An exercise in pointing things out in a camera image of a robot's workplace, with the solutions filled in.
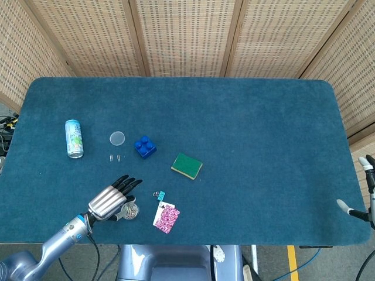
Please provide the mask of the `five of clubs card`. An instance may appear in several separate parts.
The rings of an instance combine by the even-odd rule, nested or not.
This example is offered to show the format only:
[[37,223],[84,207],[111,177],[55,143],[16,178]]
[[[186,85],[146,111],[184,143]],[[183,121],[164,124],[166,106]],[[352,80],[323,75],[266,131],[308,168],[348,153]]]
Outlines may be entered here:
[[155,217],[154,217],[153,226],[156,225],[157,221],[159,220],[159,218],[160,218],[160,216],[161,216],[161,214],[164,211],[166,206],[169,206],[171,208],[175,208],[174,204],[170,204],[170,203],[166,203],[164,201],[160,201],[159,204],[158,204],[158,208],[156,210]]

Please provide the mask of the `blue toy building brick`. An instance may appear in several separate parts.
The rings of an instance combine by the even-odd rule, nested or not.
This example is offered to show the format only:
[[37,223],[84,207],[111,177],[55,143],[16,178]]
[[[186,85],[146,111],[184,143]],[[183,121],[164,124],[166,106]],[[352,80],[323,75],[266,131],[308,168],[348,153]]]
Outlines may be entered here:
[[157,150],[156,145],[146,135],[134,143],[134,148],[143,159],[150,157]]

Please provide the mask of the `white perforated bracket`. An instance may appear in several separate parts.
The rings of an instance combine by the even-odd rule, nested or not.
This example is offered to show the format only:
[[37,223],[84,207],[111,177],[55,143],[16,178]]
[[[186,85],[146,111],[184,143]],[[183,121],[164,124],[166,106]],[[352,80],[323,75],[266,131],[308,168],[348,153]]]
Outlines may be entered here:
[[210,253],[213,255],[213,258],[216,262],[222,263],[225,260],[224,250],[220,245],[210,245]]

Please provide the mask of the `silver blue robot base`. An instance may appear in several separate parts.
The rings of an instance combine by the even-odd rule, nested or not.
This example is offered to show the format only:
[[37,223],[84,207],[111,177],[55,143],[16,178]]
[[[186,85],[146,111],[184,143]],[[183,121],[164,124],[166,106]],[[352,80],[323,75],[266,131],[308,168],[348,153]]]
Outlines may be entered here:
[[122,245],[116,281],[244,281],[240,246],[220,246],[222,263],[210,245]]

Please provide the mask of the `pink patterned playing card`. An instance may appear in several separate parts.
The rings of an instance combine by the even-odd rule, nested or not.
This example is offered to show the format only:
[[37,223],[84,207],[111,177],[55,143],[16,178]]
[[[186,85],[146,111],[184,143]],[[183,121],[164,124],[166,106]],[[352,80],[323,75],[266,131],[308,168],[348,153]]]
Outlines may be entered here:
[[162,232],[168,234],[170,233],[172,227],[174,226],[176,220],[178,219],[180,211],[172,208],[169,205],[165,205],[162,208],[162,212],[155,223],[155,226]]

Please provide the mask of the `clear jar of paper clips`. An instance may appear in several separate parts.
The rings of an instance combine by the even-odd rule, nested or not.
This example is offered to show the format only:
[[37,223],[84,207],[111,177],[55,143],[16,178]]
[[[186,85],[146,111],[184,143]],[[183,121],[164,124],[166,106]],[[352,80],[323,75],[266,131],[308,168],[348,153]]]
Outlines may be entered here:
[[138,206],[134,202],[128,202],[122,206],[120,217],[125,220],[133,220],[137,217],[138,213]]

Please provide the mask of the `yellow floor tape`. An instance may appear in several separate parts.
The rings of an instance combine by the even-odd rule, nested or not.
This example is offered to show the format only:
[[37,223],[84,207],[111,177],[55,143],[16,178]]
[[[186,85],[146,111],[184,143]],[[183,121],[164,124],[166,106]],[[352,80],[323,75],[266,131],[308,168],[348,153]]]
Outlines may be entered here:
[[291,279],[291,281],[299,281],[295,247],[293,245],[288,245],[287,246],[287,252],[288,252],[289,270],[291,272],[290,279]]

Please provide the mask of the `green and yellow sponge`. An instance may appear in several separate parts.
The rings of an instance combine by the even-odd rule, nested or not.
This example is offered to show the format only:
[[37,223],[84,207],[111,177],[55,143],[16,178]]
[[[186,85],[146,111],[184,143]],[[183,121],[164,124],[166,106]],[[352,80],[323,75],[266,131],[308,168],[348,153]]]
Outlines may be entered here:
[[202,168],[203,163],[191,158],[183,153],[179,153],[173,162],[171,169],[175,172],[178,172],[191,180],[194,180],[200,169]]

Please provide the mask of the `clear round plastic lid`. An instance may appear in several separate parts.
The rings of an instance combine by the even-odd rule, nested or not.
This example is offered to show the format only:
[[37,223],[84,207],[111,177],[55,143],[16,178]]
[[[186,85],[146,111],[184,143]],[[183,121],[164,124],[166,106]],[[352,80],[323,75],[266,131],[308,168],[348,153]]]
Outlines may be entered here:
[[110,135],[110,143],[114,146],[120,146],[125,142],[125,135],[121,131],[115,131]]

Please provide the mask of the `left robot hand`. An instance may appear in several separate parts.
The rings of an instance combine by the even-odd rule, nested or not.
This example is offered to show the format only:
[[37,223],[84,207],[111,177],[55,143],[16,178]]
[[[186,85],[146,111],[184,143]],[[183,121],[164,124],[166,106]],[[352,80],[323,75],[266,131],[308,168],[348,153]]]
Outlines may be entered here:
[[121,208],[125,203],[136,202],[136,198],[130,195],[142,180],[136,180],[129,175],[123,175],[113,184],[102,190],[88,204],[88,212],[85,219],[92,226],[97,221],[119,221]]

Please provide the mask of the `blue felt table mat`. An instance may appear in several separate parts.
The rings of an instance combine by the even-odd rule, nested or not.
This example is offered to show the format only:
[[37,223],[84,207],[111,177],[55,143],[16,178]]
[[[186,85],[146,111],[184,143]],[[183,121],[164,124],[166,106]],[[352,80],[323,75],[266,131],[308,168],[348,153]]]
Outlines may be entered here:
[[[70,119],[81,125],[78,159],[67,154]],[[120,146],[110,143],[115,131]],[[144,135],[157,148],[146,159],[134,148]],[[203,163],[194,180],[171,169],[179,153]],[[336,202],[364,209],[325,81],[42,77],[27,91],[0,175],[0,243],[49,239],[126,174],[142,180],[139,215],[97,222],[98,243],[313,246],[371,236]],[[153,226],[156,191],[180,211],[168,234]]]

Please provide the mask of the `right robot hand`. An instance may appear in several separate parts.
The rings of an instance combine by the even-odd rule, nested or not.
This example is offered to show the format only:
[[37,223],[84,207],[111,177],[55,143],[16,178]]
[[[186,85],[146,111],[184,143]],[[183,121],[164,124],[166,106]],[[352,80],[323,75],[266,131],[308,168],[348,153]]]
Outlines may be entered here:
[[370,207],[368,212],[365,213],[355,210],[340,199],[337,199],[336,202],[344,213],[348,214],[349,216],[356,217],[364,222],[369,222],[371,228],[375,230],[375,158],[370,155],[366,155],[366,157],[359,157],[359,162],[366,174],[367,188],[370,197]]

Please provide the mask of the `light blue drink can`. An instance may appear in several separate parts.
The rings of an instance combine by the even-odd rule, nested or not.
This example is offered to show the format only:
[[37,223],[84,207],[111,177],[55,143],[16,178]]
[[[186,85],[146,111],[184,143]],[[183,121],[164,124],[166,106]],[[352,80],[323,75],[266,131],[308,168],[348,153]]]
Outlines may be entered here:
[[70,119],[65,122],[66,147],[68,157],[81,158],[84,154],[81,125],[78,120]]

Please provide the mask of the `woven folding screen panel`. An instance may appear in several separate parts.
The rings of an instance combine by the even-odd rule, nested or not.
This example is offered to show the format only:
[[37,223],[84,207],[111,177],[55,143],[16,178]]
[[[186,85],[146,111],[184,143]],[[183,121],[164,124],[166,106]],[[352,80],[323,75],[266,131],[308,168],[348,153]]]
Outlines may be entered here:
[[227,77],[297,78],[356,0],[242,0]]
[[128,0],[145,73],[224,77],[244,0]]
[[334,87],[352,149],[375,139],[375,0],[349,0],[300,78]]
[[20,112],[40,77],[75,76],[26,0],[0,0],[0,102]]
[[137,0],[25,0],[74,75],[149,76]]

